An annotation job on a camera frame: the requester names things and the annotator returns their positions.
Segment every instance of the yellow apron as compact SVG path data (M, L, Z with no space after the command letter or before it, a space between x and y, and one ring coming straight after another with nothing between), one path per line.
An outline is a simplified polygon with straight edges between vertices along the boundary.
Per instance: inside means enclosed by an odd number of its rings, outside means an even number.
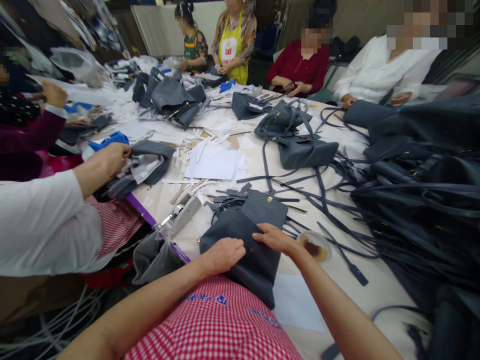
M218 57L222 66L231 63L242 52L242 14L243 10L240 12L240 19L238 20L238 26L235 30L227 30L230 16L227 16L226 18L225 28L223 29L223 34L220 39L220 47L218 49ZM237 83L242 85L247 85L248 77L248 65L239 66L228 73L228 79L234 78Z

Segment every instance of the green apron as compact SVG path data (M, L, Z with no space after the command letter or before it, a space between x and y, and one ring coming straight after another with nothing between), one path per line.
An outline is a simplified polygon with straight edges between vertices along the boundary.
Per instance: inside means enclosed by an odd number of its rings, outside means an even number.
M197 58L197 49L195 48L195 39L197 38L197 29L192 37L185 36L183 42L183 47L185 48L183 56L187 60L195 60ZM189 66L186 68L187 71L195 71L197 73L203 73L205 71L205 66Z

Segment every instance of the white sleeve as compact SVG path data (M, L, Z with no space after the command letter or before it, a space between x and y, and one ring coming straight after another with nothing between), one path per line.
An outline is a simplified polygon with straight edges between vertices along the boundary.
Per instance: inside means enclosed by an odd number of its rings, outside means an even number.
M430 71L430 66L435 61L442 50L431 50L423 56L417 63L403 75L398 86L395 87L393 96L399 93L411 92L410 101L415 100L420 95L420 86Z
M84 202L73 170L0 182L0 275L81 272L98 258L102 221Z
M336 82L333 87L333 100L341 103L342 98L350 92L350 85L354 80L355 76L360 72L365 64L365 60L372 49L373 43L376 40L376 37L370 39L370 41L360 50L360 52L355 56L355 58L348 65L346 71L343 73L341 78Z

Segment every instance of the dark hair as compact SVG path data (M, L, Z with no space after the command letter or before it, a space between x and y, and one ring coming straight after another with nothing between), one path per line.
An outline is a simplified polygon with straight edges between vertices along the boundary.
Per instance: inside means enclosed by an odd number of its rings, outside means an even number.
M309 29L329 28L336 12L337 0L315 0L311 5L306 27Z
M193 2L180 1L175 8L175 17L184 19L188 25L195 26L194 17L192 16L193 12Z

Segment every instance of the dark purple sleeve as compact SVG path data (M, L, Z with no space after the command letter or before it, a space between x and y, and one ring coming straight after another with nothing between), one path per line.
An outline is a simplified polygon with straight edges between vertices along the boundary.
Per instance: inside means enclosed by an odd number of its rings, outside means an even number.
M0 128L0 154L32 153L55 144L65 119L47 110L31 128Z

